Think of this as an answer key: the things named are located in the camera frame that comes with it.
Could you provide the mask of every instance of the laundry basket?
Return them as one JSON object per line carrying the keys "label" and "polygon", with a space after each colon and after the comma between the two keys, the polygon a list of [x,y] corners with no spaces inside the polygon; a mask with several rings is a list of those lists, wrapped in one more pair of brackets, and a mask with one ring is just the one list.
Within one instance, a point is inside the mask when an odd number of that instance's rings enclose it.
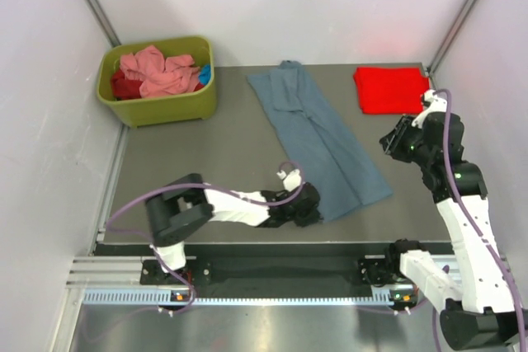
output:
{"label": "laundry basket", "polygon": [[[120,66],[120,56],[137,53],[155,45],[165,57],[190,54],[196,66],[211,65],[209,83],[197,92],[162,96],[157,98],[131,99],[118,101],[112,93],[110,80]],[[216,110],[215,68],[213,50],[207,39],[201,36],[188,36],[160,41],[147,41],[134,45],[120,45],[106,53],[101,63],[97,97],[110,107],[120,120],[130,127],[161,124],[171,121],[207,119]]]}

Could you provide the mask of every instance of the clothing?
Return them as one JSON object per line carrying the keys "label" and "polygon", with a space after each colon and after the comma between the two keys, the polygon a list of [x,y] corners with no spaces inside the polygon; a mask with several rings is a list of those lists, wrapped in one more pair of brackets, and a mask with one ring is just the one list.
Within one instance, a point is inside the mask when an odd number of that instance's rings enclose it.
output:
{"label": "clothing", "polygon": [[420,113],[429,81],[419,68],[359,67],[354,73],[360,108],[367,115]]}
{"label": "clothing", "polygon": [[192,67],[189,54],[168,57],[153,45],[134,54],[121,55],[120,68],[126,78],[141,80],[143,98],[193,92],[198,85],[200,68]]}
{"label": "clothing", "polygon": [[247,77],[291,160],[304,170],[321,201],[324,221],[392,195],[354,134],[297,62]]}
{"label": "clothing", "polygon": [[201,82],[199,82],[198,84],[196,84],[196,87],[195,87],[193,92],[197,92],[197,91],[201,90],[203,87],[205,87],[205,86]]}
{"label": "clothing", "polygon": [[200,70],[200,76],[198,77],[200,79],[200,82],[206,86],[209,80],[211,79],[211,65],[206,64],[201,70]]}
{"label": "clothing", "polygon": [[139,88],[143,82],[140,80],[129,80],[125,77],[125,74],[121,69],[117,69],[115,71],[114,75],[110,79],[110,84],[114,98],[117,100],[141,98]]}

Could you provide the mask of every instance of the wall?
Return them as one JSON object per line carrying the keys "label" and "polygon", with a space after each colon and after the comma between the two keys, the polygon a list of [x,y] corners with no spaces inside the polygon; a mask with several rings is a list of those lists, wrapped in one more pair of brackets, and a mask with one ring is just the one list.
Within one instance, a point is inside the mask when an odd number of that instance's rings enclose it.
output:
{"label": "wall", "polygon": [[488,185],[493,231],[528,301],[528,0],[480,0],[436,75]]}
{"label": "wall", "polygon": [[40,352],[119,125],[94,95],[109,45],[83,0],[2,0],[0,15],[0,350]]}
{"label": "wall", "polygon": [[220,65],[428,63],[463,0],[101,0],[123,42],[203,34]]}

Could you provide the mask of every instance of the pink towel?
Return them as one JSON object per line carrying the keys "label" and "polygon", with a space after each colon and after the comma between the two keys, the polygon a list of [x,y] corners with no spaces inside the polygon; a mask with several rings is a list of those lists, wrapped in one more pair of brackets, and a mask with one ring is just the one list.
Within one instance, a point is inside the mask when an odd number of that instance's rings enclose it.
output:
{"label": "pink towel", "polygon": [[193,92],[200,82],[200,68],[189,54],[163,58],[163,54],[150,45],[136,55],[121,55],[120,68],[125,77],[141,80],[139,93],[143,98],[154,98]]}

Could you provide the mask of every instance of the dark red cloth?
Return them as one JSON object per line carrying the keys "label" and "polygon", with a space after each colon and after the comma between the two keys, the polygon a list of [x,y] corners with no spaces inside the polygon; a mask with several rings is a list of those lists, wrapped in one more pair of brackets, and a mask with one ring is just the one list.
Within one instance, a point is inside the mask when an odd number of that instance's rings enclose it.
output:
{"label": "dark red cloth", "polygon": [[201,90],[203,87],[205,87],[201,82],[199,82],[198,84],[196,84],[196,87],[194,90],[192,90],[193,92],[197,92],[199,90]]}
{"label": "dark red cloth", "polygon": [[419,68],[359,67],[354,73],[360,108],[367,115],[417,114],[429,80]]}
{"label": "dark red cloth", "polygon": [[110,84],[115,99],[126,100],[141,98],[139,88],[143,82],[140,80],[129,80],[120,68],[111,77]]}

